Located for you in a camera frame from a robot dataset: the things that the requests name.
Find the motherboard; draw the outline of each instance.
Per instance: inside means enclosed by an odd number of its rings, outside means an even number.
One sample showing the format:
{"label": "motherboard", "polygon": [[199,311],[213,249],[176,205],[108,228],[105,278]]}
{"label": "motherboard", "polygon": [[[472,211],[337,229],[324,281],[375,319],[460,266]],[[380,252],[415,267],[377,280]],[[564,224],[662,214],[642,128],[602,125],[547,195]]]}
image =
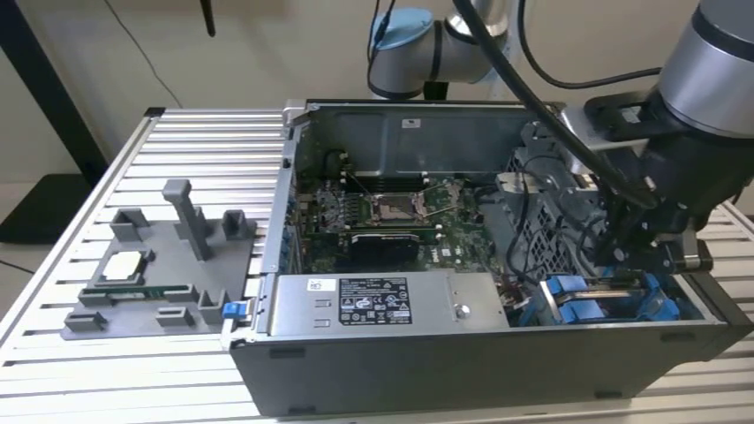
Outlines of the motherboard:
{"label": "motherboard", "polygon": [[477,210],[489,188],[451,177],[320,181],[296,197],[304,273],[453,269],[500,277]]}

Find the blue latch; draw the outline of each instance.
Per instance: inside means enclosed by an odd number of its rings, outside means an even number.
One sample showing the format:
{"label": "blue latch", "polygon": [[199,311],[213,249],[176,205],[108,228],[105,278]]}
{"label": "blue latch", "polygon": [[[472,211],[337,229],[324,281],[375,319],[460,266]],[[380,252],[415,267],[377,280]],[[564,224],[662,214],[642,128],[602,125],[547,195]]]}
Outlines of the blue latch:
{"label": "blue latch", "polygon": [[223,319],[243,320],[247,318],[247,303],[229,302],[223,306]]}

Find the open computer chassis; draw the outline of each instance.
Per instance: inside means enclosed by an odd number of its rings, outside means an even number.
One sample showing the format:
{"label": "open computer chassis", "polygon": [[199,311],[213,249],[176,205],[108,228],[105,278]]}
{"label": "open computer chassis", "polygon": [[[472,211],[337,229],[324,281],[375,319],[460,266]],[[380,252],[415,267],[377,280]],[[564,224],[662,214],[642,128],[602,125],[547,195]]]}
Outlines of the open computer chassis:
{"label": "open computer chassis", "polygon": [[263,414],[630,398],[750,332],[710,275],[591,265],[598,191],[519,105],[288,114],[263,283],[229,333]]}

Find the green circuit board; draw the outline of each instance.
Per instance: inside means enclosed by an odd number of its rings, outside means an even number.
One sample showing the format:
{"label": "green circuit board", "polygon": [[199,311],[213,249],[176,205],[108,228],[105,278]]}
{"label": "green circuit board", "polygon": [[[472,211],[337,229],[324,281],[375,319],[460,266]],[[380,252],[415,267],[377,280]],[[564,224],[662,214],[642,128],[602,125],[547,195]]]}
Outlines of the green circuit board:
{"label": "green circuit board", "polygon": [[339,264],[348,258],[349,238],[379,234],[411,235],[419,241],[416,260],[384,271],[501,274],[473,189],[461,180],[431,178],[412,193],[347,193],[328,182],[299,196],[297,203],[307,273],[343,272]]}

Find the power cord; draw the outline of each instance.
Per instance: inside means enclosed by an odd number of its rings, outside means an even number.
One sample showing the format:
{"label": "power cord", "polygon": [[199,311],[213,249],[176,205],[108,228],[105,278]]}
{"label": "power cord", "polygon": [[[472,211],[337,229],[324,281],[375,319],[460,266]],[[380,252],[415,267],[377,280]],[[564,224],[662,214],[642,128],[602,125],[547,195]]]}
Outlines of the power cord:
{"label": "power cord", "polygon": [[113,8],[113,5],[109,3],[109,0],[102,0],[105,2],[106,5],[106,9],[109,9],[110,13],[113,14],[113,16],[116,17],[116,21],[117,24],[120,25],[120,27],[122,28],[122,30],[125,31],[125,33],[128,34],[128,37],[130,37],[130,41],[133,42],[133,44],[136,45],[136,48],[138,49],[138,51],[141,52],[141,56],[144,57],[144,60],[146,62],[146,64],[149,65],[149,69],[152,70],[152,74],[154,75],[156,80],[158,81],[160,85],[163,86],[163,88],[165,89],[165,91],[169,93],[171,97],[173,98],[173,100],[176,101],[176,105],[179,108],[183,108],[184,105],[180,103],[180,101],[177,100],[176,94],[173,93],[173,90],[169,89],[169,87],[167,86],[165,82],[163,81],[163,79],[160,78],[158,74],[156,73],[156,68],[154,65],[152,64],[152,61],[149,60],[149,56],[146,55],[146,53],[144,52],[144,49],[141,49],[141,44],[138,44],[138,41],[136,40],[133,34],[130,34],[130,31],[128,30],[128,27],[125,26],[125,24],[122,23],[122,20],[120,20],[120,16],[117,15],[116,9]]}
{"label": "power cord", "polygon": [[525,27],[524,27],[524,9],[525,9],[525,7],[527,7],[527,0],[517,0],[516,24],[517,24],[517,38],[519,38],[519,41],[520,41],[520,49],[523,51],[523,56],[527,58],[527,62],[531,65],[531,69],[533,69],[533,72],[539,75],[539,77],[551,86],[555,86],[558,88],[564,88],[566,90],[580,90],[580,89],[584,89],[584,88],[608,86],[608,85],[615,84],[618,82],[635,80],[636,78],[644,78],[644,77],[651,77],[654,75],[659,75],[659,71],[662,71],[662,68],[650,68],[650,69],[644,69],[642,71],[634,71],[634,72],[623,73],[623,74],[616,75],[614,77],[607,77],[607,78],[603,78],[603,79],[595,79],[592,81],[586,81],[586,82],[566,82],[566,81],[560,81],[559,79],[552,78],[550,76],[550,74],[547,74],[544,69],[542,69],[542,66],[539,66],[539,63],[537,63],[536,59],[533,58],[533,55],[531,54],[531,49],[528,48],[527,30],[525,30]]}
{"label": "power cord", "polygon": [[5,265],[6,267],[10,267],[13,269],[17,269],[18,271],[24,271],[26,274],[34,274],[34,272],[29,268],[24,268],[20,265],[16,265],[14,263],[10,263],[8,261],[2,261],[1,259],[0,259],[0,264]]}

